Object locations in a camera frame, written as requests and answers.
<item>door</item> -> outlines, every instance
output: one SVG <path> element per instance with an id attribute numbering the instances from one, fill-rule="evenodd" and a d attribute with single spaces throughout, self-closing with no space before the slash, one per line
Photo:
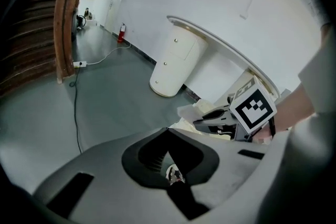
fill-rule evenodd
<path id="1" fill-rule="evenodd" d="M 113 22 L 115 21 L 115 18 L 118 14 L 120 3 L 121 3 L 121 0 L 112 0 L 110 3 L 110 9 L 107 13 L 106 21 L 105 21 L 105 29 L 110 33 L 113 32 L 113 25 L 114 25 Z"/>

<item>staircase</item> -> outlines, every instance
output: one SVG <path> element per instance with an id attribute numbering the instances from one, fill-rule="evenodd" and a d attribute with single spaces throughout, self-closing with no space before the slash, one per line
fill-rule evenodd
<path id="1" fill-rule="evenodd" d="M 0 96 L 56 73 L 55 3 L 56 0 L 17 0 L 2 22 Z"/>

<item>wooden handrail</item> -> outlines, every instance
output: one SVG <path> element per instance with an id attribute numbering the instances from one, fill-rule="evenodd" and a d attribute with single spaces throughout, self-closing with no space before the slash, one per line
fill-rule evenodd
<path id="1" fill-rule="evenodd" d="M 72 63 L 71 27 L 73 11 L 78 0 L 56 0 L 54 16 L 54 41 L 56 51 L 57 79 L 75 74 Z"/>

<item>power strip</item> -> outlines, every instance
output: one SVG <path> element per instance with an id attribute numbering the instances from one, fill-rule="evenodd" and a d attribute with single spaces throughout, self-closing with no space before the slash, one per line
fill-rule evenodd
<path id="1" fill-rule="evenodd" d="M 86 67 L 86 65 L 87 65 L 86 61 L 80 61 L 80 62 L 74 62 L 73 63 L 73 67 L 74 68 Z"/>

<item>hand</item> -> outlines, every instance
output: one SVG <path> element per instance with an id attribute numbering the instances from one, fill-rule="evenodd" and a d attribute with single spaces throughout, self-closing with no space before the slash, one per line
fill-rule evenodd
<path id="1" fill-rule="evenodd" d="M 271 131 L 268 125 L 262 128 L 252 138 L 252 142 L 256 144 L 267 144 L 268 145 L 271 141 L 272 141 L 272 136 L 271 136 Z"/>

